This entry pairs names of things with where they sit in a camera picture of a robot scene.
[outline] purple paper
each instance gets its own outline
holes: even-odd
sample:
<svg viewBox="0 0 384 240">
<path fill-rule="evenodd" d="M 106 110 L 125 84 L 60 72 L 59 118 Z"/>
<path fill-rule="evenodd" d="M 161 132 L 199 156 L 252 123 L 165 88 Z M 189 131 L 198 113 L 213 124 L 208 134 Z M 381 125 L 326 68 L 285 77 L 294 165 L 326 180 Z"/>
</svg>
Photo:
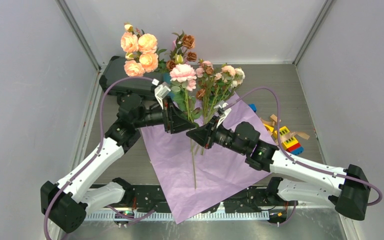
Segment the purple paper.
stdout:
<svg viewBox="0 0 384 240">
<path fill-rule="evenodd" d="M 238 98 L 235 94 L 227 102 L 230 104 Z M 246 121 L 261 133 L 261 140 L 274 144 L 259 117 L 245 102 L 239 101 L 231 109 L 223 122 L 226 129 L 234 130 L 236 125 Z M 202 126 L 203 119 L 196 122 Z M 143 127 L 141 131 L 151 164 L 177 224 L 270 174 L 252 169 L 245 163 L 245 156 L 214 144 L 204 151 L 204 155 L 201 155 L 200 148 L 194 156 L 195 189 L 191 141 L 186 132 L 167 134 L 162 125 Z"/>
</svg>

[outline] flower bouquet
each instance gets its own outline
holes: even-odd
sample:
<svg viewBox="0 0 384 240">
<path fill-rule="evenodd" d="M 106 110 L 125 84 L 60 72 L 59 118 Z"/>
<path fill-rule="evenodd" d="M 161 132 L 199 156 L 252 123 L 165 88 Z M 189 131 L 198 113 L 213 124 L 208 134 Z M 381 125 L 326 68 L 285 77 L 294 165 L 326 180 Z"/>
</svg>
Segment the flower bouquet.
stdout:
<svg viewBox="0 0 384 240">
<path fill-rule="evenodd" d="M 169 73 L 172 100 L 183 111 L 185 118 L 191 122 L 203 117 L 206 124 L 215 114 L 214 106 L 220 101 L 227 101 L 240 86 L 245 78 L 241 68 L 223 64 L 220 69 L 214 69 L 210 61 L 199 59 L 194 69 L 191 64 L 197 61 L 195 38 L 192 35 L 173 32 L 175 40 L 170 52 L 158 48 L 157 38 L 125 23 L 125 33 L 121 37 L 121 47 L 126 52 L 124 70 L 130 77 L 143 76 L 150 72 Z M 195 175 L 193 156 L 194 143 L 190 140 L 190 152 Z"/>
</svg>

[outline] metal floor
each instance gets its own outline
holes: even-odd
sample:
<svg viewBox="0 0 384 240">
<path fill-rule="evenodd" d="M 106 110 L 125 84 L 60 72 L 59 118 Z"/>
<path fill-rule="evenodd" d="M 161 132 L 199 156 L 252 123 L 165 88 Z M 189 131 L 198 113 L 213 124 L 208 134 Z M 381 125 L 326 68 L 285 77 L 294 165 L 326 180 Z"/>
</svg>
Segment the metal floor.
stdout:
<svg viewBox="0 0 384 240">
<path fill-rule="evenodd" d="M 306 132 L 311 136 L 309 140 L 298 138 L 299 143 L 304 148 L 304 152 L 300 157 L 322 163 L 318 143 L 313 134 L 313 123 L 295 66 L 292 64 L 253 64 L 241 65 L 240 67 L 245 72 L 245 80 L 242 86 L 236 91 L 237 94 L 241 96 L 253 88 L 260 86 L 272 88 L 280 100 L 281 126 L 285 125 L 291 131 Z M 257 107 L 256 114 L 265 120 L 269 120 L 272 114 L 276 114 L 275 98 L 268 91 L 256 91 L 247 96 L 244 101 L 248 104 L 255 104 Z M 107 96 L 105 98 L 102 113 L 104 131 L 117 119 L 116 114 L 118 108 L 119 106 L 117 105 L 115 96 Z M 96 148 L 99 143 L 99 138 L 99 116 L 96 114 L 86 149 L 87 155 L 92 149 Z M 275 175 L 276 174 L 271 174 L 257 184 L 266 185 L 269 183 L 270 178 Z M 137 141 L 122 159 L 114 162 L 112 166 L 97 179 L 96 183 L 106 184 L 118 177 L 125 179 L 131 184 L 159 184 L 142 138 Z"/>
<path fill-rule="evenodd" d="M 303 158 L 322 163 L 322 156 L 315 138 L 314 127 L 309 115 L 303 90 L 294 65 L 241 65 L 246 78 L 236 91 L 239 96 L 255 87 L 267 86 L 278 94 L 281 106 L 281 125 L 291 131 L 309 134 L 309 140 L 299 139 L 304 148 Z M 266 120 L 276 114 L 276 102 L 268 91 L 257 91 L 244 101 L 255 104 L 257 115 Z M 118 105 L 114 96 L 108 96 L 104 103 L 103 126 L 106 130 L 115 120 Z M 86 154 L 89 154 L 99 142 L 99 116 L 95 116 Z M 266 185 L 269 175 L 257 184 Z M 158 179 L 150 163 L 142 138 L 127 152 L 122 159 L 113 163 L 96 181 L 106 184 L 114 178 L 123 178 L 131 184 L 158 185 Z M 74 239 L 152 239 L 152 240 L 342 240 L 346 239 L 344 230 L 335 210 L 330 208 L 299 208 L 291 221 L 274 227 L 266 221 L 186 221 L 176 225 L 171 222 L 140 222 L 128 228 L 116 228 L 111 221 L 84 222 L 71 234 Z"/>
</svg>

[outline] flower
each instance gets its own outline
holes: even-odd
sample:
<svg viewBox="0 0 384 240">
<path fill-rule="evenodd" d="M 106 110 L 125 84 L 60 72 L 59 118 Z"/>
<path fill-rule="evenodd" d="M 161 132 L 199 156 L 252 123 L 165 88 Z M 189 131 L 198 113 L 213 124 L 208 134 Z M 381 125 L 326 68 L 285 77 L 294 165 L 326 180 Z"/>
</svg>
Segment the flower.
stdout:
<svg viewBox="0 0 384 240">
<path fill-rule="evenodd" d="M 187 81 L 186 90 L 188 90 L 189 92 L 192 92 L 192 90 L 197 88 L 196 85 L 197 85 L 197 82 L 195 81 L 195 79 L 190 79 L 189 81 Z"/>
<path fill-rule="evenodd" d="M 215 78 L 214 78 L 214 80 L 220 80 L 221 78 L 223 77 L 223 75 L 220 73 L 220 72 L 217 72 L 216 74 L 215 74 Z"/>
<path fill-rule="evenodd" d="M 235 76 L 236 72 L 235 69 L 231 65 L 227 65 L 221 68 L 223 73 L 229 73 L 232 77 Z"/>
<path fill-rule="evenodd" d="M 197 54 L 193 51 L 188 51 L 186 54 L 186 60 L 189 62 L 195 62 L 197 60 Z"/>
<path fill-rule="evenodd" d="M 205 72 L 209 75 L 214 73 L 214 69 L 211 66 L 205 68 Z"/>
<path fill-rule="evenodd" d="M 241 80 L 244 80 L 245 78 L 245 72 L 242 70 L 242 68 L 235 68 L 236 75 L 241 76 Z"/>
<path fill-rule="evenodd" d="M 176 64 L 183 64 L 183 56 L 179 54 L 174 55 L 174 62 Z"/>
<path fill-rule="evenodd" d="M 195 48 L 195 37 L 192 35 L 184 35 L 181 45 L 187 49 Z"/>
<path fill-rule="evenodd" d="M 196 70 L 195 70 L 195 72 L 196 72 L 196 76 L 198 77 L 198 78 L 202 78 L 204 75 L 203 75 L 203 73 L 204 73 L 204 68 L 202 68 L 202 67 L 198 67 Z"/>
<path fill-rule="evenodd" d="M 140 55 L 139 63 L 147 73 L 153 72 L 158 67 L 158 55 L 156 53 L 145 53 Z"/>
<path fill-rule="evenodd" d="M 169 71 L 171 71 L 176 67 L 176 63 L 173 60 L 168 60 L 167 63 L 165 64 L 165 66 L 167 67 L 167 69 Z"/>
<path fill-rule="evenodd" d="M 213 67 L 213 64 L 210 61 L 203 61 L 201 62 L 201 67 L 207 65 L 208 67 Z"/>
<path fill-rule="evenodd" d="M 133 32 L 133 26 L 131 24 L 125 24 L 124 25 L 124 30 L 126 30 L 126 32 Z"/>
<path fill-rule="evenodd" d="M 139 51 L 143 54 L 153 54 L 157 50 L 157 38 L 149 33 L 145 33 L 139 37 L 137 41 Z"/>
<path fill-rule="evenodd" d="M 124 71 L 129 77 L 142 77 L 145 73 L 142 64 L 137 63 L 135 60 L 126 61 Z"/>
<path fill-rule="evenodd" d="M 186 80 L 195 80 L 197 79 L 195 75 L 194 69 L 188 64 L 177 64 L 170 72 L 171 81 L 178 81 L 179 83 L 183 83 Z"/>
<path fill-rule="evenodd" d="M 201 88 L 196 92 L 196 98 L 202 100 L 205 95 L 205 88 Z"/>
<path fill-rule="evenodd" d="M 133 60 L 133 59 L 135 59 L 135 56 L 133 55 L 133 53 L 128 52 L 128 53 L 126 53 L 125 58 L 126 58 L 126 60 Z"/>
<path fill-rule="evenodd" d="M 138 37 L 131 32 L 125 32 L 121 37 L 121 48 L 126 53 L 136 52 L 139 49 Z"/>
<path fill-rule="evenodd" d="M 236 88 L 236 87 L 238 86 L 238 81 L 233 80 L 231 86 L 232 86 L 233 88 Z"/>
</svg>

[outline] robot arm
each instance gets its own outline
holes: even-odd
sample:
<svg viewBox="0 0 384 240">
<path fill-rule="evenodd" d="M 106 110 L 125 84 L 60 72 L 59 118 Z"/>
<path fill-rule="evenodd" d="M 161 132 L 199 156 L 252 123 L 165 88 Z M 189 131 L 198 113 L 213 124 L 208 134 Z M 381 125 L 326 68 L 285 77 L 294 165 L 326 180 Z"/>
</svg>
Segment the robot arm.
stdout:
<svg viewBox="0 0 384 240">
<path fill-rule="evenodd" d="M 363 170 L 350 164 L 348 169 L 313 162 L 293 156 L 296 161 L 332 174 L 321 173 L 292 162 L 276 145 L 259 139 L 260 133 L 248 122 L 241 122 L 235 130 L 226 129 L 214 116 L 206 125 L 186 132 L 186 135 L 200 146 L 210 149 L 214 143 L 246 156 L 245 163 L 251 168 L 269 173 L 284 174 L 304 182 L 292 182 L 281 177 L 273 177 L 266 193 L 272 204 L 284 201 L 316 202 L 335 206 L 335 210 L 345 217 L 364 220 L 370 188 L 352 180 L 336 177 L 346 173 L 367 182 Z"/>
<path fill-rule="evenodd" d="M 116 160 L 121 158 L 140 138 L 138 128 L 164 125 L 167 133 L 175 134 L 195 127 L 182 116 L 169 97 L 170 88 L 166 83 L 155 90 L 157 103 L 145 108 L 139 95 L 131 93 L 120 100 L 117 120 L 105 133 L 101 151 L 95 148 L 79 166 L 55 184 L 47 181 L 40 189 L 41 210 L 45 214 L 51 200 L 60 191 L 60 187 L 69 185 L 56 199 L 49 212 L 49 219 L 66 233 L 76 230 L 86 215 L 113 203 L 130 203 L 133 199 L 132 186 L 121 178 L 109 184 L 88 191 L 97 178 Z M 93 158 L 95 159 L 83 171 L 81 169 Z"/>
</svg>

